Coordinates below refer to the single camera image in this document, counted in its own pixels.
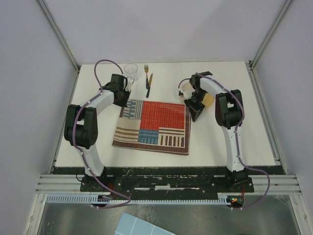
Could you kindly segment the cream yellow ceramic plate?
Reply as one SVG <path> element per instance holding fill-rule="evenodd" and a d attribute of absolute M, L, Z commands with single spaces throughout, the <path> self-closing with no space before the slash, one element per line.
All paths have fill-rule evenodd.
<path fill-rule="evenodd" d="M 195 89 L 190 85 L 189 82 L 185 82 L 180 85 L 179 90 L 181 91 L 189 91 L 190 92 L 190 98 L 192 95 L 192 92 L 195 91 Z M 214 97 L 210 95 L 209 93 L 206 93 L 203 100 L 202 104 L 205 106 L 205 108 L 210 107 L 214 102 Z"/>

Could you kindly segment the clear drinking glass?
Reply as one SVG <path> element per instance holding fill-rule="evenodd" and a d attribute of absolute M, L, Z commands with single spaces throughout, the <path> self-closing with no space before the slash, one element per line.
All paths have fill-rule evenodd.
<path fill-rule="evenodd" d="M 138 66 L 134 63 L 129 63 L 124 66 L 124 73 L 127 78 L 131 78 L 134 81 L 138 80 Z"/>

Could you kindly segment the green handled fork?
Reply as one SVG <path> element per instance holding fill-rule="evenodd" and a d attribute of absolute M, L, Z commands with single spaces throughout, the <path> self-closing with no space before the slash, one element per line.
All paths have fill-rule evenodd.
<path fill-rule="evenodd" d="M 144 71 L 146 73 L 146 89 L 148 89 L 149 88 L 149 79 L 148 79 L 149 67 L 147 64 L 144 65 Z"/>

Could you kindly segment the patchwork patterned placemat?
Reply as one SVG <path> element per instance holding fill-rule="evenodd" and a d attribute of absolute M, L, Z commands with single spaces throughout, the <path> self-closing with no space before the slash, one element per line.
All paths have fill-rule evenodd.
<path fill-rule="evenodd" d="M 187 156 L 190 127 L 183 104 L 130 99 L 121 108 L 112 146 Z"/>

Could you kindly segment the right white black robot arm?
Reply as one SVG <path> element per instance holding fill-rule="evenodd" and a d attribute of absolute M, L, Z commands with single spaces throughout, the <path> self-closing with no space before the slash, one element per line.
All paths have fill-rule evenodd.
<path fill-rule="evenodd" d="M 185 91 L 182 82 L 178 85 L 179 96 L 183 97 L 193 122 L 205 108 L 202 103 L 205 95 L 210 94 L 215 99 L 215 119 L 222 128 L 227 153 L 224 185 L 229 191 L 236 191 L 248 180 L 242 157 L 241 126 L 245 113 L 241 91 L 227 89 L 209 71 L 196 73 L 183 81 L 188 81 L 194 89 Z"/>

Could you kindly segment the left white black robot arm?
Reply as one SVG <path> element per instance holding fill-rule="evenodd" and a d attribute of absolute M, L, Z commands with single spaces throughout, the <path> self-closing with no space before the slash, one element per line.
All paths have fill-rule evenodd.
<path fill-rule="evenodd" d="M 98 115 L 110 105 L 127 106 L 134 79 L 120 74 L 112 74 L 105 86 L 100 86 L 95 96 L 82 105 L 71 104 L 67 108 L 64 138 L 81 156 L 85 174 L 93 177 L 91 185 L 98 191 L 108 186 L 107 177 L 103 176 L 104 165 L 101 163 L 96 141 L 98 138 Z"/>

